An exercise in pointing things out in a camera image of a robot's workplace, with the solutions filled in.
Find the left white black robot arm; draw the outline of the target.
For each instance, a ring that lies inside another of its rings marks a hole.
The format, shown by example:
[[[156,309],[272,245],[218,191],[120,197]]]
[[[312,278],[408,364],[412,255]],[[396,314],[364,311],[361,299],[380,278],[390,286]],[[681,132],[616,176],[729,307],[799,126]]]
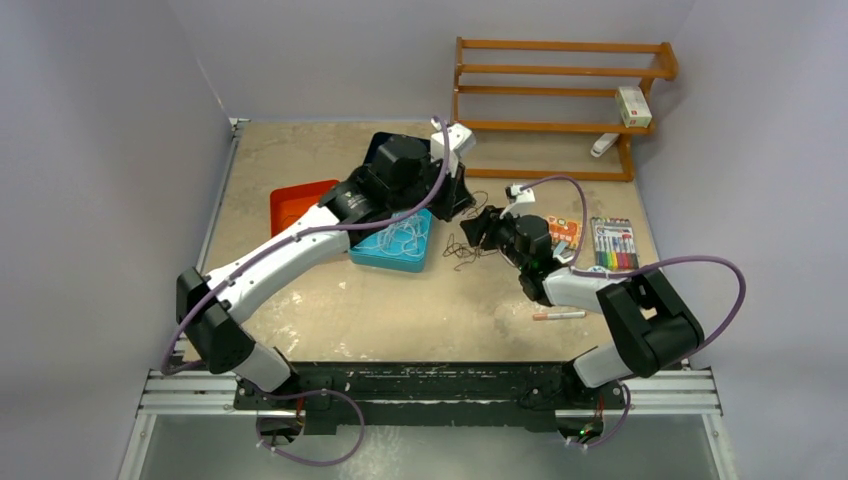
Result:
[[[280,234],[240,259],[177,278],[177,323],[212,374],[233,372],[259,387],[272,408],[297,399],[298,382],[285,356],[248,334],[243,323],[270,297],[319,263],[349,251],[399,220],[428,210],[450,221],[474,198],[461,158],[476,143],[456,123],[430,139],[376,133],[363,163],[336,183]]]

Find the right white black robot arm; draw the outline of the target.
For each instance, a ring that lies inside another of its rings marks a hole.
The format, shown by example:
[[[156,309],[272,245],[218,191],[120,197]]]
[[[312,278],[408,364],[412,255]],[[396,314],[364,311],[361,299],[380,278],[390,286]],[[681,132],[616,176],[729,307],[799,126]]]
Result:
[[[517,268],[529,300],[603,316],[611,339],[567,362],[561,392],[576,407],[601,386],[632,375],[648,378],[700,347],[703,328],[659,270],[612,279],[579,272],[556,258],[546,220],[487,206],[460,227],[468,243],[497,251]]]

